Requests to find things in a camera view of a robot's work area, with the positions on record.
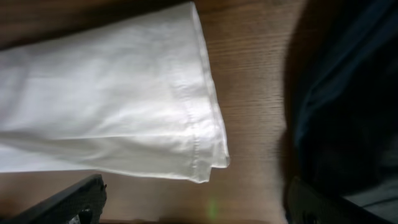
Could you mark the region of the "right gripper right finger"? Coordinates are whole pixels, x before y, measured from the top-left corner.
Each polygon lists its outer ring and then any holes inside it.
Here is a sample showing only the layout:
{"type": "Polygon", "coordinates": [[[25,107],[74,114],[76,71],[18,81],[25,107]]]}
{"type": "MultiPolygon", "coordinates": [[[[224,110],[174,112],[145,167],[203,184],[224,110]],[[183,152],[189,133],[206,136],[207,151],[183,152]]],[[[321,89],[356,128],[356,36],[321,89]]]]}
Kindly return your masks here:
{"type": "Polygon", "coordinates": [[[393,224],[394,178],[294,177],[287,192],[289,223],[393,224]]]}

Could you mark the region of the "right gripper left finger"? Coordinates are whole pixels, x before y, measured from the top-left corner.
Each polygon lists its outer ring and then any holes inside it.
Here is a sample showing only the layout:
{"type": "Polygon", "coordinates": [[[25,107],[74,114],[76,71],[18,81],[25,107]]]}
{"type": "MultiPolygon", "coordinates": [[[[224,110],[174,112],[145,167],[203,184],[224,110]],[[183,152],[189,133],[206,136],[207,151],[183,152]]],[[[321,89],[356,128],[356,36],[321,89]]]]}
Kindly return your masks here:
{"type": "Polygon", "coordinates": [[[1,224],[98,224],[106,199],[102,175],[93,174],[1,224]]]}

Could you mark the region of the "white t-shirt with robot print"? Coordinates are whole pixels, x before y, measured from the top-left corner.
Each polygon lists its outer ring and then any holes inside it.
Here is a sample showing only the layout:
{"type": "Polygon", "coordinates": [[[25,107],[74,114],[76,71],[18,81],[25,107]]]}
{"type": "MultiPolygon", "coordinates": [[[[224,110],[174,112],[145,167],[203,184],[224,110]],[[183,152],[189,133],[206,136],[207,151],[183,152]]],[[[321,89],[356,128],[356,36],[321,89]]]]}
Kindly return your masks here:
{"type": "Polygon", "coordinates": [[[208,182],[226,130],[192,2],[1,52],[1,171],[208,182]]]}

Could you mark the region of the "dark navy clothes pile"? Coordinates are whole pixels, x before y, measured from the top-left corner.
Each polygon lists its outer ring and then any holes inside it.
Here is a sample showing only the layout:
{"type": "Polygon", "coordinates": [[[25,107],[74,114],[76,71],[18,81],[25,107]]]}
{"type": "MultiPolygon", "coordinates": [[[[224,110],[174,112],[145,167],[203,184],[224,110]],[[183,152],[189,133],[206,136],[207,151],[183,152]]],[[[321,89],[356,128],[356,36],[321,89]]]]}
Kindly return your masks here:
{"type": "Polygon", "coordinates": [[[394,178],[397,222],[397,2],[309,1],[285,64],[284,164],[294,177],[394,178]]]}

